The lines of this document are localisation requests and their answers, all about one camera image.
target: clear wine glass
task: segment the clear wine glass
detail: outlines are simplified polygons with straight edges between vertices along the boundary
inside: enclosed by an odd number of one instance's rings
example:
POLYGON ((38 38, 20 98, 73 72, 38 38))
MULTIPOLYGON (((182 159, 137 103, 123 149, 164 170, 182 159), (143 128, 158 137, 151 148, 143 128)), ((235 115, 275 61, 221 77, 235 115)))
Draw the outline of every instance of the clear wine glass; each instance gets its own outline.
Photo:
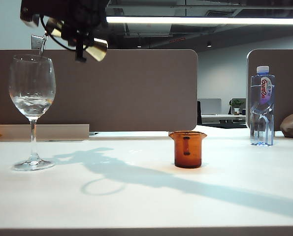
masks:
POLYGON ((17 109, 31 124, 31 154, 28 160, 15 164, 13 169, 34 171, 54 166, 42 160, 36 151, 36 123, 51 106, 56 94, 52 60, 36 55, 16 55, 10 67, 9 95, 17 109))

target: potted plant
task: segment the potted plant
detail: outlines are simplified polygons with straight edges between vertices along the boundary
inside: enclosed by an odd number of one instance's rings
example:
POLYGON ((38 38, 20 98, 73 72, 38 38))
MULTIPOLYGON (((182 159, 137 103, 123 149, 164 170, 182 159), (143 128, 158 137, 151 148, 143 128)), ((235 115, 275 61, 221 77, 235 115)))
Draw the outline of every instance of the potted plant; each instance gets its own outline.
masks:
POLYGON ((239 107, 243 104, 244 102, 240 101, 239 99, 233 99, 229 101, 229 105, 234 108, 234 115, 239 115, 239 107))

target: orange object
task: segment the orange object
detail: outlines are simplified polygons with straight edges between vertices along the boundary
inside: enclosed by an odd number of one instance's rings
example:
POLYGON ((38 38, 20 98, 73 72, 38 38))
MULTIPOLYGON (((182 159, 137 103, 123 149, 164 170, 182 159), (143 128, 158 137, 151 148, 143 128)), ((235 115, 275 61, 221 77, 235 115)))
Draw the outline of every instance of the orange object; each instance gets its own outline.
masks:
POLYGON ((175 166, 198 168, 202 164, 202 139, 207 135, 197 131, 175 131, 169 135, 175 142, 175 166))

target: ceiling light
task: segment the ceiling light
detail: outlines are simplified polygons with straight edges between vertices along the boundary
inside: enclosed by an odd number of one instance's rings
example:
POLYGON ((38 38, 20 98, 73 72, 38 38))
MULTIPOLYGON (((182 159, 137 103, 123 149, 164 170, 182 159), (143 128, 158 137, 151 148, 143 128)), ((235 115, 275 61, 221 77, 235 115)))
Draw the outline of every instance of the ceiling light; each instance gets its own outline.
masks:
POLYGON ((132 24, 234 24, 234 25, 293 25, 293 19, 224 18, 224 17, 125 17, 107 16, 108 23, 132 24))
POLYGON ((141 48, 142 47, 142 43, 141 43, 141 37, 140 37, 140 34, 138 33, 138 45, 137 45, 138 48, 141 48))

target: ceiling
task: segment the ceiling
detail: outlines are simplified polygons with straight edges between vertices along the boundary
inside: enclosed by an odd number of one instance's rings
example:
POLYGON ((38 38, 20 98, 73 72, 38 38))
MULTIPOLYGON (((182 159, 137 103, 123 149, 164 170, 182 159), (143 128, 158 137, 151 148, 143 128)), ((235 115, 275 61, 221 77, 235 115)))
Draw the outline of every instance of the ceiling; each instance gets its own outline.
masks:
MULTIPOLYGON (((293 18, 293 0, 111 0, 107 16, 293 18)), ((109 24, 109 48, 213 48, 293 35, 293 26, 109 24)))

